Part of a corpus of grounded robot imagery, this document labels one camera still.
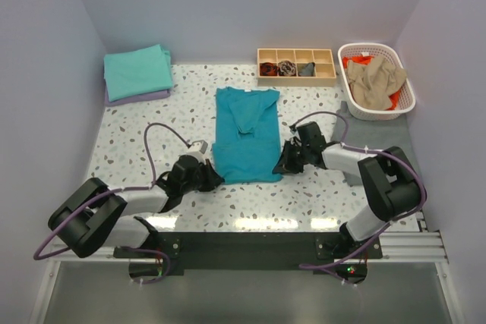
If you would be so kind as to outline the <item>teal t shirt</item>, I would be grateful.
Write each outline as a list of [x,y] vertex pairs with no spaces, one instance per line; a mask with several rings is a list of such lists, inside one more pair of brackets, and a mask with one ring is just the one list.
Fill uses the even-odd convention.
[[281,155],[277,90],[216,91],[216,137],[212,146],[216,172],[226,184],[273,183]]

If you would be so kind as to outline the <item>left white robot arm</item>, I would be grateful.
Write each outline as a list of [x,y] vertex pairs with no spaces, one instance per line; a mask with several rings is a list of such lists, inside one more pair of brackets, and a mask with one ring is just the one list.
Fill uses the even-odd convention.
[[111,188],[99,178],[90,178],[54,211],[48,227],[80,258],[103,246],[130,246],[138,256],[149,257],[156,252],[156,237],[122,228],[118,220],[124,215],[169,212],[185,194],[210,192],[224,181],[210,161],[197,153],[180,156],[171,170],[147,186]]

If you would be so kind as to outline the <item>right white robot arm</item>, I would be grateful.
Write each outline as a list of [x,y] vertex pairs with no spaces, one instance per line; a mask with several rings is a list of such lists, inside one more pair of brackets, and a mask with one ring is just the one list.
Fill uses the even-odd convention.
[[340,226],[333,243],[324,244],[334,256],[357,257],[365,241],[425,202],[424,185],[401,148],[369,150],[328,142],[313,121],[291,129],[297,135],[284,143],[274,174],[296,175],[313,165],[361,179],[367,205]]

